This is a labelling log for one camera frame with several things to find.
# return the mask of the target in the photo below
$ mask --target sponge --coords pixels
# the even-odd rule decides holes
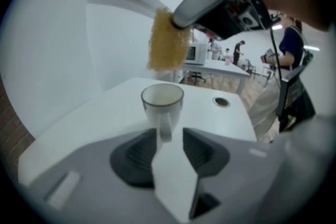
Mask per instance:
[[[157,9],[151,38],[148,69],[167,71],[180,67],[188,53],[191,29],[176,29],[172,25],[173,13]]]

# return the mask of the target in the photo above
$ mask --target brick wall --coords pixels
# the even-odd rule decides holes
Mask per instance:
[[[12,108],[0,76],[0,160],[15,180],[18,158],[34,140]]]

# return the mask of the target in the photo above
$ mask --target wire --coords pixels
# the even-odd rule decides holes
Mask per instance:
[[[279,56],[278,56],[278,50],[277,50],[277,46],[275,45],[275,41],[274,41],[274,35],[273,35],[273,29],[272,27],[269,29],[270,34],[271,34],[271,39],[272,39],[272,43],[273,43],[273,48],[275,51],[275,57],[277,58],[277,66],[278,66],[278,72],[279,72],[279,79],[280,81],[282,80],[282,76],[281,76],[281,69],[280,69],[280,62],[279,62]],[[275,77],[275,81],[277,82],[278,87],[281,89],[277,78]]]

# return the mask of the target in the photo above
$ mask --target fluorescent light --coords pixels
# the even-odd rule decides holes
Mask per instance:
[[[320,51],[320,48],[315,47],[315,46],[309,46],[309,45],[304,45],[304,49],[306,49],[306,50]]]
[[[279,30],[279,29],[282,29],[282,25],[274,25],[274,26],[272,26],[272,29],[273,29],[273,30]]]

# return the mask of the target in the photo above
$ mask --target white microwave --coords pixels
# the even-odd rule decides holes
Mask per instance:
[[[193,65],[204,65],[208,44],[191,44],[189,45],[189,51],[185,63],[191,63]]]

